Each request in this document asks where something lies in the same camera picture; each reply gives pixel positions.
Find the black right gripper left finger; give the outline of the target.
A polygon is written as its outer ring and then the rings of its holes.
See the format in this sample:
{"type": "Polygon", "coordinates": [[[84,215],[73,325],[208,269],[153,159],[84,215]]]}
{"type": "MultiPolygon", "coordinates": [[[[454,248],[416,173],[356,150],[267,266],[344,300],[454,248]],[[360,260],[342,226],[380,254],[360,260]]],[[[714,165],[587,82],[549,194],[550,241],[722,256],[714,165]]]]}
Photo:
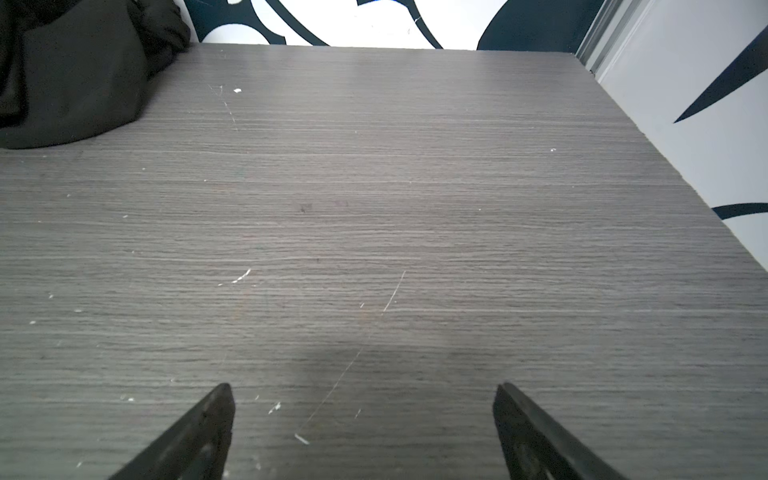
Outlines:
{"type": "Polygon", "coordinates": [[[236,405],[221,383],[157,437],[113,479],[221,479],[236,405]]]}

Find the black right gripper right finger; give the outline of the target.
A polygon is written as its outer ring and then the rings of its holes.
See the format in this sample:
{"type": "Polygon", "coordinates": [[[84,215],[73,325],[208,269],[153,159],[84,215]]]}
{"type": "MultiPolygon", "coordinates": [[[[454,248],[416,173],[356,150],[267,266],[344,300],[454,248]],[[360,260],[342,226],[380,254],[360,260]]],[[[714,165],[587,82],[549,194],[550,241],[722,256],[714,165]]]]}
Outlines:
{"type": "Polygon", "coordinates": [[[622,479],[515,385],[498,385],[493,417],[512,479],[622,479]]]}

